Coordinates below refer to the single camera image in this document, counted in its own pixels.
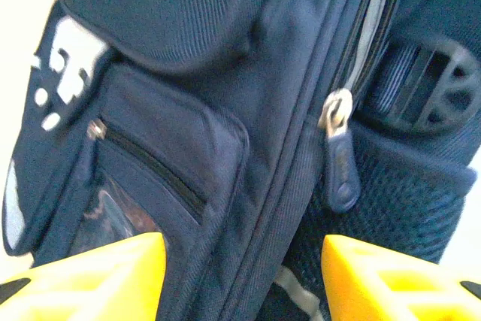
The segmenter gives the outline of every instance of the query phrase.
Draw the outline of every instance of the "black plastic buckle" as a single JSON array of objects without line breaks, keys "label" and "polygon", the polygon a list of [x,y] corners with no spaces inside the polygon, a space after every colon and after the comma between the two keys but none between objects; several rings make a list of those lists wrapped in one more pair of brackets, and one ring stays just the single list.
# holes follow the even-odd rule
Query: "black plastic buckle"
[{"label": "black plastic buckle", "polygon": [[[394,52],[400,47],[403,44],[390,46]],[[362,116],[386,128],[415,134],[442,132],[464,125],[481,108],[478,61],[454,41],[432,41],[414,49],[410,68],[402,80],[374,81],[361,109]],[[386,63],[381,62],[378,77],[383,76]],[[401,64],[389,66],[391,70],[403,69]],[[383,99],[383,111],[380,111],[379,99],[369,99],[375,92],[380,93],[379,87],[384,87],[384,93],[390,97],[387,101],[386,97]]]}]

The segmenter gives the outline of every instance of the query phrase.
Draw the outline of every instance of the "blue mesh pocket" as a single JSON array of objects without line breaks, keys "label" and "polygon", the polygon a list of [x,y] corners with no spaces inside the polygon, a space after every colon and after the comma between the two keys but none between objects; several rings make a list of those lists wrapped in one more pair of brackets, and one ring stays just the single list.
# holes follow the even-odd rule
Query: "blue mesh pocket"
[{"label": "blue mesh pocket", "polygon": [[283,264],[317,295],[328,317],[320,250],[328,234],[347,235],[438,262],[476,179],[463,165],[428,156],[355,122],[351,125],[362,194],[347,213],[324,208],[321,179]]}]

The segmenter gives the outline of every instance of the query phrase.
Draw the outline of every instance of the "zippered pocket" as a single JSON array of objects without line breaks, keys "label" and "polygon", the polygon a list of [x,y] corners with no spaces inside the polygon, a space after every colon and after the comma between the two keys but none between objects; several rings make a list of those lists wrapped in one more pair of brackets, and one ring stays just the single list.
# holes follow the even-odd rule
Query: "zippered pocket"
[{"label": "zippered pocket", "polygon": [[104,84],[76,165],[92,191],[70,254],[85,241],[160,231],[168,264],[159,317],[169,319],[201,282],[243,177],[247,131],[228,111],[130,65],[112,66]]},{"label": "zippered pocket", "polygon": [[178,176],[144,148],[126,137],[121,131],[106,125],[102,120],[89,124],[88,137],[93,141],[101,140],[124,150],[140,163],[146,165],[155,175],[163,179],[179,196],[184,207],[197,223],[200,223],[205,201],[197,196]]}]

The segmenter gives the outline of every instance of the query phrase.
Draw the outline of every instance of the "yellow plastic object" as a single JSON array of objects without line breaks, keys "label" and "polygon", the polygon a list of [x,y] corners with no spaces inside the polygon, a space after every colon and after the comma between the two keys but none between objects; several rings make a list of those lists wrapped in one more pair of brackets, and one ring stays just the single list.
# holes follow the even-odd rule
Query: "yellow plastic object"
[{"label": "yellow plastic object", "polygon": [[459,284],[470,279],[421,259],[329,235],[321,267],[333,321],[481,320],[481,301]]},{"label": "yellow plastic object", "polygon": [[0,320],[154,320],[164,275],[162,235],[146,233],[18,274],[31,282]]}]

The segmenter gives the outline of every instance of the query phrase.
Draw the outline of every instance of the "metal zipper slider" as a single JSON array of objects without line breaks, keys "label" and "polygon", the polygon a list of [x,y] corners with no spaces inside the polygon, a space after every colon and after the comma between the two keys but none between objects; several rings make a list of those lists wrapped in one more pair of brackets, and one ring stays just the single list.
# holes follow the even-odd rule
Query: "metal zipper slider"
[{"label": "metal zipper slider", "polygon": [[107,127],[101,120],[91,120],[78,159],[77,177],[84,185],[92,184],[95,176],[97,140],[104,139]]},{"label": "metal zipper slider", "polygon": [[348,211],[361,195],[352,135],[347,127],[351,113],[351,92],[338,89],[325,100],[319,118],[319,127],[326,133],[325,201],[336,213]]},{"label": "metal zipper slider", "polygon": [[97,138],[104,139],[107,127],[101,120],[91,120],[87,128],[87,137],[92,140]]}]

